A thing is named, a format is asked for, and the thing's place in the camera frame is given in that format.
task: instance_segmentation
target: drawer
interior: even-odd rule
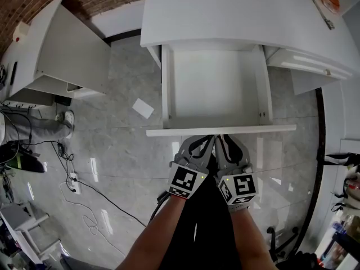
[[[351,70],[346,69],[339,63],[324,61],[317,56],[284,48],[276,51],[267,60],[267,65],[312,72],[341,80],[354,76]]]
[[[162,45],[163,128],[148,136],[260,133],[295,130],[272,125],[262,46],[237,51]]]

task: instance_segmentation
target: marble floor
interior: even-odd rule
[[[75,132],[64,141],[74,154],[79,179],[97,188],[125,211],[147,223],[164,190],[173,149],[184,137],[146,137],[145,130],[161,126],[160,70],[149,52],[139,46],[139,37],[112,43],[107,96],[73,100]],[[275,124],[296,124],[293,132],[240,134],[248,147],[253,168],[258,172],[260,194],[251,213],[269,244],[269,226],[276,228],[279,240],[301,228],[312,195],[318,148],[318,112],[315,92],[294,96],[290,72],[269,67]],[[148,119],[132,109],[140,98],[154,108]],[[61,105],[41,111],[44,118],[55,117]],[[81,187],[81,195],[64,184],[65,171],[49,143],[36,146],[43,174],[16,171],[11,177],[16,202],[30,201],[49,213],[42,224],[42,238],[61,239],[61,245],[48,262],[56,269],[60,253],[97,266],[115,268],[126,255],[143,226],[119,211],[94,190]],[[32,200],[28,183],[32,187]],[[65,201],[82,203],[92,209],[101,234],[93,235],[83,222],[91,212]]]

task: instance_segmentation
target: white paper on floor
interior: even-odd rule
[[[154,111],[154,108],[142,101],[140,98],[137,98],[137,100],[135,101],[133,109],[140,115],[144,116],[146,119],[148,119],[151,113]]]

